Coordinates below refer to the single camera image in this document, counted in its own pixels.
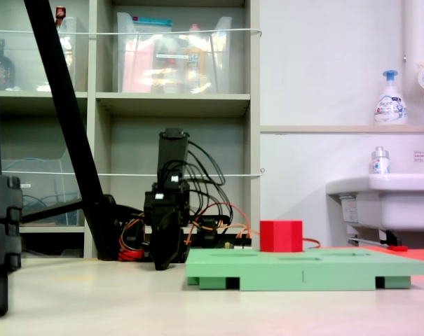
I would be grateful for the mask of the black pointed gripper jaw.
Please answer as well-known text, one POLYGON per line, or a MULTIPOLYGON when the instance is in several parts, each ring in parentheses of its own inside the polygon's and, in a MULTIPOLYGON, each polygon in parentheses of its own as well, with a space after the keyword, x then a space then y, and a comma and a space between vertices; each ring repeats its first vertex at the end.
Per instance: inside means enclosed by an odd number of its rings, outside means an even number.
POLYGON ((170 225, 151 233, 151 257, 156 270, 166 270, 171 263, 183 261, 183 229, 170 225))

